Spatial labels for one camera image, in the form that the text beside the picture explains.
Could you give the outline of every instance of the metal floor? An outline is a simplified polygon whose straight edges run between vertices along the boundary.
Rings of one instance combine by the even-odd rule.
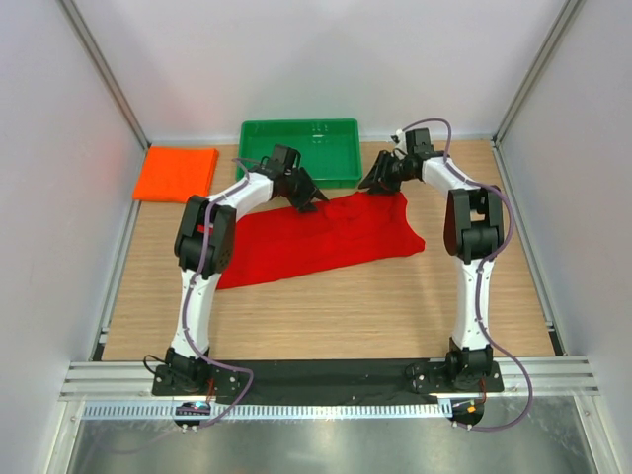
[[[485,425],[510,421],[523,397],[488,399]],[[573,397],[539,397],[500,433],[453,429],[444,419],[227,422],[173,433],[171,421],[82,421],[69,473],[338,474],[596,473]]]

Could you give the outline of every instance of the enclosure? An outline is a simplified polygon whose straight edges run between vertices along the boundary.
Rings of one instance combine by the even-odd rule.
[[[629,2],[9,0],[4,12],[5,472],[629,472]],[[185,207],[132,199],[148,150],[216,149],[214,194],[249,158],[245,121],[355,119],[366,176],[425,118],[449,120],[449,157],[513,208],[489,327],[530,375],[528,417],[469,433],[445,420],[456,395],[439,390],[431,403],[245,403],[172,434],[175,407],[199,398],[152,395],[142,360],[179,324]],[[419,181],[401,191],[423,252],[222,289],[210,354],[444,357],[457,313],[445,198]],[[519,368],[494,358],[505,390],[483,390],[484,426],[529,398]]]

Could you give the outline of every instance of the white wall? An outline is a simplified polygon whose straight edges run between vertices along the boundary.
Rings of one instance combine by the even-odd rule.
[[[564,2],[77,3],[150,140],[234,140],[244,119],[339,117],[491,135]]]
[[[96,335],[141,149],[58,6],[0,15],[0,465],[31,473]]]
[[[629,0],[586,2],[503,148],[568,350],[632,445]]]

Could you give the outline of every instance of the black cable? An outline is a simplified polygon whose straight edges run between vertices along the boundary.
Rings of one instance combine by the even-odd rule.
[[[182,373],[179,373],[176,370],[174,370],[172,367],[170,367],[165,359],[157,357],[156,355],[148,354],[142,358],[142,364],[145,366],[147,371],[151,373],[154,377],[156,376],[156,371],[153,370],[147,363],[148,357],[153,358],[157,362],[163,363],[166,366],[166,370],[169,373],[169,375],[173,377],[174,383],[178,387],[180,387],[182,390],[189,393],[198,392],[198,388],[195,386],[196,383],[193,382],[190,378],[185,377]]]

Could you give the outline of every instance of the white cable channel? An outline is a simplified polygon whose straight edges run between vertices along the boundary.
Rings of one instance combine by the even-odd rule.
[[[217,416],[225,405],[211,404],[210,414],[176,415],[183,402],[87,402],[82,420],[200,420]],[[450,400],[438,404],[396,406],[288,407],[238,405],[225,421],[296,421],[446,418],[452,416]]]

